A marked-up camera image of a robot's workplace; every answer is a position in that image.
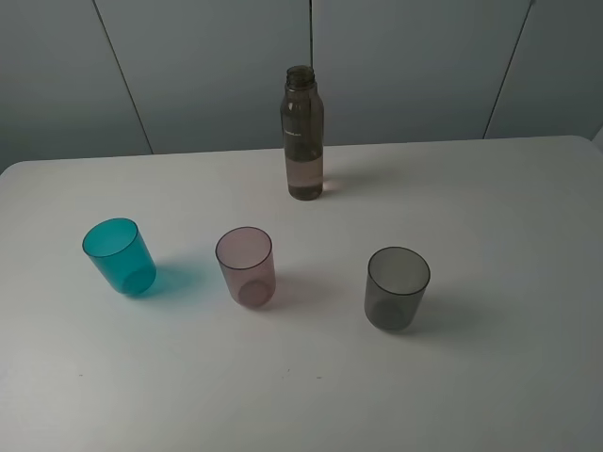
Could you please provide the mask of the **grey transparent plastic cup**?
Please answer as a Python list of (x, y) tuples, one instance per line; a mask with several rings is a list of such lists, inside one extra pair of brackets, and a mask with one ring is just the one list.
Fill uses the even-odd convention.
[(412, 324), (430, 280), (431, 269), (417, 252), (404, 247), (375, 251), (367, 264), (367, 320), (381, 331), (405, 330)]

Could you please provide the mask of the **smoky transparent water bottle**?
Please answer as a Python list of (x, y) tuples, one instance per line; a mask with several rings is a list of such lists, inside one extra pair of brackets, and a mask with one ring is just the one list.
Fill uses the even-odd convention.
[(286, 71), (280, 113), (288, 192), (299, 201), (315, 200), (323, 191), (324, 105), (310, 66)]

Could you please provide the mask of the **pink transparent plastic cup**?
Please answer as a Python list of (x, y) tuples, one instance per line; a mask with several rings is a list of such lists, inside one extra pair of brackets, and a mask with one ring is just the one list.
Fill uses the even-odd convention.
[(218, 241), (215, 254), (233, 300), (257, 309), (268, 303), (276, 289), (273, 244), (256, 227), (235, 228)]

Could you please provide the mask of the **teal transparent plastic cup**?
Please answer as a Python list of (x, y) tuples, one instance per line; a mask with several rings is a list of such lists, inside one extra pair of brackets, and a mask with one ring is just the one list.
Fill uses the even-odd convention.
[(135, 297), (155, 282), (155, 262), (137, 223), (129, 218), (98, 223), (84, 236), (82, 249), (118, 293)]

